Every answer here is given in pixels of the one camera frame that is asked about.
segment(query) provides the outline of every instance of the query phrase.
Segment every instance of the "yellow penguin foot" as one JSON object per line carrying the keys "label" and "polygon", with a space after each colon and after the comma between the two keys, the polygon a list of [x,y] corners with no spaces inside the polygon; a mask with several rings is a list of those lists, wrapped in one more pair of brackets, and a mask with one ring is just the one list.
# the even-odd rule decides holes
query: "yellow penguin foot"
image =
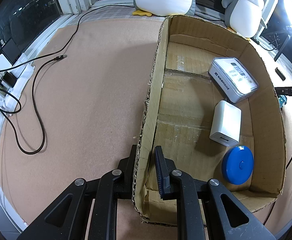
{"label": "yellow penguin foot", "polygon": [[236,31],[234,31],[231,27],[227,27],[227,29],[233,33],[236,33]]}
{"label": "yellow penguin foot", "polygon": [[145,12],[145,11],[142,11],[142,10],[134,11],[132,13],[132,15],[139,15],[139,16],[145,16],[146,15],[148,17],[152,16],[152,14],[150,12]]}

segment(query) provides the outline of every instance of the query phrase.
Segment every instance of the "charger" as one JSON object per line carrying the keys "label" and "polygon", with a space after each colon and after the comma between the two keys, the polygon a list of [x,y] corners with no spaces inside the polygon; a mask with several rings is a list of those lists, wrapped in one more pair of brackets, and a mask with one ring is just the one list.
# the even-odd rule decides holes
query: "charger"
{"label": "charger", "polygon": [[240,139],[242,111],[222,100],[214,110],[209,138],[224,146],[234,146]]}

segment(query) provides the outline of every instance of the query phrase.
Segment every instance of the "cable connector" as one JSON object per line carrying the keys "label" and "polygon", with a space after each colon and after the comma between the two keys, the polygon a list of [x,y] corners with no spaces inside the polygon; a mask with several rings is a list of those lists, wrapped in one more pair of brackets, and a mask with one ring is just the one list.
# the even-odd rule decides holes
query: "cable connector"
{"label": "cable connector", "polygon": [[62,60],[63,58],[66,58],[66,57],[67,57],[67,55],[60,55],[60,56],[55,57],[54,60],[59,61],[59,60]]}

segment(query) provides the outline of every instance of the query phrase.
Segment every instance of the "corrugated cardboard edge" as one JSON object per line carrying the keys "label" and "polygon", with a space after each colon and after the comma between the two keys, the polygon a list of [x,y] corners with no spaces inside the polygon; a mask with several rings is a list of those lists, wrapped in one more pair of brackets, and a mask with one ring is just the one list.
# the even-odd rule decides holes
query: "corrugated cardboard edge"
{"label": "corrugated cardboard edge", "polygon": [[[254,210],[252,213],[260,211],[261,209],[263,209],[265,207],[268,207],[269,205],[273,204],[275,201],[276,201],[276,199],[274,199],[271,203],[265,205],[264,207]],[[155,226],[163,226],[163,227],[177,227],[177,225],[172,225],[172,224],[167,224],[167,223],[151,222],[151,221],[149,221],[148,218],[143,218],[143,217],[142,217],[142,223],[147,223],[147,224],[155,225]]]}
{"label": "corrugated cardboard edge", "polygon": [[[254,48],[254,50],[256,51],[256,53],[257,53],[257,54],[259,55],[259,57],[262,59],[262,61],[263,61],[263,63],[264,63],[264,67],[265,67],[265,69],[266,69],[265,61],[264,61],[263,57],[261,56],[261,54],[258,52],[258,50],[256,50],[256,48],[253,46],[253,44],[252,44],[253,41],[249,40],[249,43],[252,45],[252,47]],[[276,94],[276,92],[275,92],[274,85],[273,85],[273,90],[274,90],[274,97],[277,98],[277,94]],[[285,135],[285,128],[284,128],[283,115],[282,115],[282,112],[280,111],[280,104],[279,104],[279,103],[278,103],[278,111],[279,111],[279,113],[280,113],[280,115],[281,115],[281,121],[282,121],[283,136],[284,136],[284,138],[283,138],[283,142],[284,142],[284,151],[285,151],[285,160],[284,160],[285,162],[284,162],[284,163],[286,163],[286,135]],[[282,181],[282,187],[281,187],[280,192],[279,192],[281,195],[283,194],[284,181],[285,181],[285,169],[283,170],[283,181]]]}
{"label": "corrugated cardboard edge", "polygon": [[147,97],[145,100],[145,105],[144,105],[144,113],[143,113],[143,118],[142,118],[142,124],[141,124],[141,132],[139,135],[139,139],[138,139],[138,144],[137,144],[137,150],[136,150],[136,157],[135,157],[135,165],[134,165],[134,173],[133,173],[133,195],[132,195],[132,201],[134,204],[134,207],[136,209],[136,211],[139,213],[139,215],[142,217],[143,220],[147,220],[148,218],[145,217],[142,214],[142,210],[139,210],[136,202],[135,202],[135,195],[136,195],[136,182],[137,182],[137,171],[138,171],[138,163],[139,163],[139,157],[140,157],[140,150],[141,150],[141,143],[142,143],[142,136],[143,136],[143,129],[145,126],[145,122],[146,122],[146,117],[147,117],[147,111],[148,111],[148,105],[149,105],[149,100],[150,100],[150,93],[151,93],[151,83],[153,80],[153,74],[154,74],[154,70],[155,70],[155,63],[156,63],[156,59],[157,59],[157,55],[158,55],[158,48],[159,48],[159,44],[161,42],[161,38],[162,38],[162,31],[164,28],[164,25],[167,24],[168,25],[169,22],[169,17],[165,18],[165,20],[163,21],[162,25],[160,26],[159,29],[159,34],[158,34],[158,41],[157,41],[157,47],[156,47],[156,51],[155,51],[155,57],[154,57],[154,62],[153,62],[153,68],[151,70],[151,74],[150,74],[150,81],[148,83],[149,88],[148,88],[148,93],[147,93]]}

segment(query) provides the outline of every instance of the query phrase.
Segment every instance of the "blue lid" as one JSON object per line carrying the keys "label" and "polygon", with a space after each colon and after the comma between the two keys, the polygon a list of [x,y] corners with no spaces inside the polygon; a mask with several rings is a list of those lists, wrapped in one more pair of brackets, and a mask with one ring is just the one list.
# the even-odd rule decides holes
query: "blue lid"
{"label": "blue lid", "polygon": [[225,154],[222,173],[229,183],[240,185],[249,179],[253,166],[254,158],[251,150],[246,146],[236,146]]}

